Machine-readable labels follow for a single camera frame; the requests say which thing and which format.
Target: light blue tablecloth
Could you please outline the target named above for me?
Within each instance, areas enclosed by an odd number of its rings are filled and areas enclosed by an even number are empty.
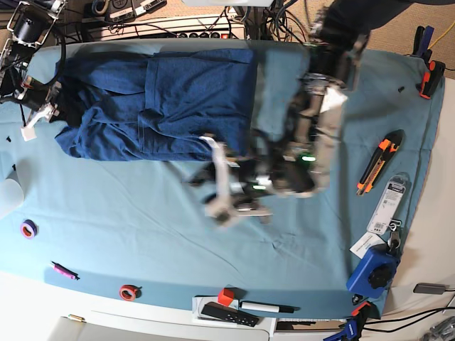
[[[257,51],[255,125],[279,134],[296,79],[307,67],[299,45],[153,39],[72,45],[68,54],[211,48]],[[50,79],[58,58],[55,48],[43,49],[32,74]],[[17,165],[26,201],[0,221],[0,271],[111,298],[119,298],[121,285],[133,284],[142,286],[137,302],[183,309],[191,309],[193,296],[216,295],[231,285],[249,301],[299,307],[294,318],[344,318],[353,308],[346,281],[359,262],[349,248],[365,232],[390,176],[409,175],[411,188],[396,218],[407,229],[414,216],[444,96],[443,84],[432,100],[418,96],[423,70],[421,60],[366,51],[358,90],[346,105],[330,188],[309,199],[265,198],[274,211],[271,224],[253,218],[224,231],[200,204],[213,186],[194,190],[182,183],[202,164],[71,158],[53,140],[62,123],[39,124],[38,138],[24,142],[18,107],[2,105],[0,161],[5,175]],[[376,189],[357,197],[356,183],[372,152],[396,129],[405,130],[402,147]],[[19,232],[25,219],[38,225],[33,240]],[[57,274],[50,261],[80,280]],[[385,295],[376,301],[380,310],[384,301]]]

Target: purple tape roll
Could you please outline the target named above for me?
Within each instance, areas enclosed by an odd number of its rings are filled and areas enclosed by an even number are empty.
[[[21,225],[21,232],[25,238],[33,239],[38,233],[38,229],[36,228],[34,222],[32,222],[31,220],[26,220]]]

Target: orange utility knife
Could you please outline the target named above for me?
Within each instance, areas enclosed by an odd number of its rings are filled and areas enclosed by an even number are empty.
[[[395,130],[388,133],[381,141],[371,157],[362,178],[357,184],[357,195],[368,193],[375,186],[376,180],[384,170],[386,163],[392,159],[395,152],[400,147],[403,135],[403,130]]]

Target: yellow cable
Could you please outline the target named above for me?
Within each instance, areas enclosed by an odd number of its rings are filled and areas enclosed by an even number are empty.
[[[450,30],[455,26],[455,21],[449,26],[449,28],[443,33],[441,34],[441,36],[439,38],[437,38],[429,47],[428,49],[432,48],[433,46],[435,46],[437,44],[438,41],[440,41],[448,32],[450,32]]]

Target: blue cloth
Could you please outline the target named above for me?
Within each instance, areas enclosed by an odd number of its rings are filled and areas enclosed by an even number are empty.
[[[210,133],[245,155],[256,69],[242,49],[71,58],[62,96],[84,114],[56,140],[77,158],[207,161]]]
[[[300,45],[128,40],[70,45],[68,55],[219,48],[255,51],[254,126],[279,135],[297,79],[308,65]],[[40,50],[31,61],[32,76],[49,80],[59,57],[57,48]],[[353,308],[346,281],[360,261],[349,248],[365,233],[386,182],[396,173],[408,173],[410,179],[396,214],[405,235],[414,217],[444,96],[444,83],[431,100],[418,96],[415,84],[424,69],[415,58],[366,51],[358,88],[346,104],[330,188],[309,199],[267,197],[264,204],[274,213],[270,224],[252,218],[226,230],[216,229],[200,203],[215,188],[194,190],[182,183],[200,162],[70,158],[54,140],[62,123],[38,124],[38,138],[24,142],[19,108],[1,105],[0,161],[8,168],[5,175],[16,164],[26,200],[0,221],[0,271],[116,299],[121,285],[133,284],[143,287],[137,302],[180,309],[191,309],[193,296],[217,295],[231,285],[244,291],[245,300],[299,308],[295,318],[345,318]],[[403,145],[377,187],[357,197],[357,181],[371,154],[396,129],[405,130]],[[19,231],[25,219],[38,225],[33,240]],[[80,280],[57,274],[49,261],[79,273]],[[385,296],[375,301],[380,310]]]

